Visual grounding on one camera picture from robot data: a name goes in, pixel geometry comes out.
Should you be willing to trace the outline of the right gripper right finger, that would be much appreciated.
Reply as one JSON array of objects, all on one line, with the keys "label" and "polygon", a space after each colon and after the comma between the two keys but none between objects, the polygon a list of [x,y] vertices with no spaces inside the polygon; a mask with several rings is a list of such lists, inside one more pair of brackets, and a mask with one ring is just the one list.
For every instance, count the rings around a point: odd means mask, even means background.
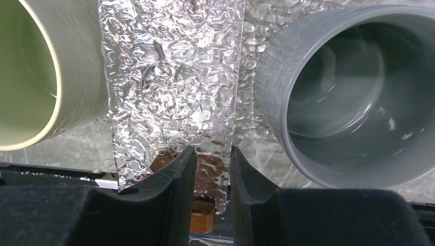
[{"label": "right gripper right finger", "polygon": [[233,147],[235,245],[431,245],[420,207],[399,194],[365,189],[284,189]]}]

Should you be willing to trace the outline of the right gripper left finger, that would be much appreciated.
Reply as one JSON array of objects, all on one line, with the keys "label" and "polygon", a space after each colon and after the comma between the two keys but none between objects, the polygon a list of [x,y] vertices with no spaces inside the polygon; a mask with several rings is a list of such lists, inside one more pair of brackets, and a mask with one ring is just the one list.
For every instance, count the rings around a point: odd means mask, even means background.
[{"label": "right gripper left finger", "polygon": [[197,155],[119,193],[87,175],[1,164],[1,245],[187,245]]}]

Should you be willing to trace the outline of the clear toothbrush holder brown ends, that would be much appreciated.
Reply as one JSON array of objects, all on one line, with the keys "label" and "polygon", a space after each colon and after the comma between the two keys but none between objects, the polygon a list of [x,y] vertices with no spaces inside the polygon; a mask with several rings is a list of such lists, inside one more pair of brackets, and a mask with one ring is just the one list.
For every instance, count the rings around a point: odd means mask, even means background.
[{"label": "clear toothbrush holder brown ends", "polygon": [[194,147],[191,232],[226,210],[244,1],[99,1],[118,188]]}]

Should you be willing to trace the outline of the grey ceramic mug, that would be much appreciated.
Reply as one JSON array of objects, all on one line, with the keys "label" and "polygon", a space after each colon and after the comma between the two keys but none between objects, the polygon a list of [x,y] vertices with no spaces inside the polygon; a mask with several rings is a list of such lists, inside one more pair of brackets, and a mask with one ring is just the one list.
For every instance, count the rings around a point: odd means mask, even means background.
[{"label": "grey ceramic mug", "polygon": [[269,42],[256,104],[296,168],[327,188],[395,188],[434,171],[434,10],[321,11]]}]

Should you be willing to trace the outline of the light green ceramic mug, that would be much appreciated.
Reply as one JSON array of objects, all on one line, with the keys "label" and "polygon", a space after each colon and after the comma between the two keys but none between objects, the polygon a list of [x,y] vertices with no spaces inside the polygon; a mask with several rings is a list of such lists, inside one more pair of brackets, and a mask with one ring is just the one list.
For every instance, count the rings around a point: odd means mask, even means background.
[{"label": "light green ceramic mug", "polygon": [[97,1],[1,1],[1,150],[107,113]]}]

